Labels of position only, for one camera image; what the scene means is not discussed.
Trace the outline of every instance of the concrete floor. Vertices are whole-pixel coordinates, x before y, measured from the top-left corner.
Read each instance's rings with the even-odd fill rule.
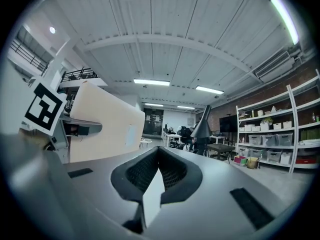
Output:
[[[152,139],[149,148],[164,146],[160,139]],[[276,194],[287,206],[304,196],[314,176],[314,170],[303,170],[289,174],[288,169],[279,166],[261,164],[260,169],[240,167],[230,161],[230,166],[236,167],[248,176],[263,184]]]

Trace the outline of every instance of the air conditioning unit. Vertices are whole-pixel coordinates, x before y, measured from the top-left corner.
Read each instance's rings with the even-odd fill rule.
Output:
[[[254,74],[267,83],[291,70],[294,63],[295,59],[287,51],[280,52],[258,66]]]

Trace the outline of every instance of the desk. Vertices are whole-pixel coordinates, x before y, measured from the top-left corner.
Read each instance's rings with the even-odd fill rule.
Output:
[[[141,146],[144,147],[144,143],[146,143],[146,147],[148,147],[148,146],[149,146],[149,143],[152,143],[152,140],[145,140],[145,139],[140,140],[139,148],[140,148]]]
[[[166,146],[169,147],[169,139],[170,138],[179,138],[179,144],[181,143],[181,135],[178,134],[164,134],[163,142],[166,142]]]
[[[224,136],[210,136],[209,138],[215,139],[215,144],[218,144],[218,140],[219,140],[219,139],[223,139],[223,144],[225,144],[225,139],[226,139],[227,137],[224,137]]]
[[[236,149],[235,146],[228,146],[228,145],[223,145],[223,144],[208,144],[207,145],[207,149],[208,150],[214,150],[218,153],[218,157],[217,159],[220,160],[220,156],[221,156],[221,153],[224,153],[224,152],[231,152],[233,150]]]

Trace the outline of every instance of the recessed light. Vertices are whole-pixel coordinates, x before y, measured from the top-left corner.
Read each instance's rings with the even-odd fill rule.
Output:
[[[144,79],[133,79],[136,84],[144,85],[158,85],[158,86],[169,86],[170,82],[168,81],[157,81],[157,80],[144,80]]]
[[[177,106],[177,108],[187,109],[187,110],[194,110],[195,109],[194,107],[190,107],[190,106]]]
[[[51,26],[51,27],[50,27],[50,32],[51,32],[52,34],[54,34],[54,33],[56,33],[56,29],[55,29],[53,26]]]
[[[163,107],[164,105],[160,105],[160,104],[151,104],[151,103],[145,103],[145,105],[147,106],[155,106],[155,107]]]
[[[214,93],[214,94],[224,94],[225,93],[224,91],[221,91],[221,90],[209,89],[209,88],[205,88],[205,87],[201,87],[201,86],[197,86],[195,89],[199,90],[199,91]]]
[[[271,3],[275,6],[277,11],[281,15],[281,17],[286,25],[286,28],[289,30],[292,42],[294,45],[296,45],[299,42],[298,32],[296,30],[295,24],[292,21],[285,5],[282,3],[281,0],[271,0]]]

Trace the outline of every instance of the shelf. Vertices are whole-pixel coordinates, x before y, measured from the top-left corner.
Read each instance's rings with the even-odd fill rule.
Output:
[[[306,109],[310,109],[310,108],[313,108],[315,107],[316,105],[320,104],[320,98],[317,98],[313,101],[310,101],[306,104],[303,104],[303,105],[300,105],[300,106],[297,106],[296,107],[296,110],[299,112],[299,111],[303,111],[303,110],[306,110]]]
[[[263,134],[263,133],[278,133],[278,132],[287,132],[294,131],[295,128],[282,128],[282,129],[273,129],[273,130],[261,130],[261,131],[239,131],[240,134]]]
[[[282,167],[290,167],[291,166],[291,164],[282,164],[282,163],[279,163],[279,162],[270,162],[270,161],[267,161],[267,160],[260,160],[260,163],[273,165],[273,166],[282,166]]]
[[[254,120],[259,120],[261,118],[268,118],[268,117],[284,116],[284,115],[292,113],[292,111],[293,111],[293,109],[290,108],[290,109],[282,110],[282,111],[275,112],[275,113],[272,113],[272,114],[265,114],[265,115],[262,115],[262,116],[250,117],[250,118],[246,118],[246,119],[239,119],[239,122],[254,121]]]
[[[254,145],[250,143],[238,143],[239,146],[247,146],[247,147],[256,147],[256,148],[264,148],[264,149],[283,149],[283,150],[292,150],[294,146],[264,146],[264,145]]]
[[[312,148],[319,148],[320,143],[308,144],[308,145],[297,145],[298,149],[312,149]]]
[[[318,163],[295,163],[293,168],[301,169],[317,169],[319,166]]]
[[[256,110],[256,109],[263,108],[263,107],[271,105],[271,104],[275,104],[275,103],[287,100],[289,98],[290,98],[289,97],[289,92],[285,91],[285,92],[283,92],[283,93],[281,93],[281,94],[279,94],[277,96],[265,99],[263,101],[260,101],[260,102],[257,102],[257,103],[254,103],[254,104],[251,104],[251,105],[248,105],[248,106],[239,107],[238,110],[244,110],[244,111],[246,111],[246,110]]]
[[[297,96],[301,93],[304,93],[304,92],[316,87],[319,82],[318,80],[319,80],[319,77],[316,76],[316,77],[310,79],[309,81],[306,81],[303,84],[297,86],[296,88],[293,88],[292,89],[293,95]]]
[[[309,128],[309,127],[313,127],[313,126],[320,126],[320,122],[313,122],[313,123],[309,123],[309,124],[299,125],[299,129]]]

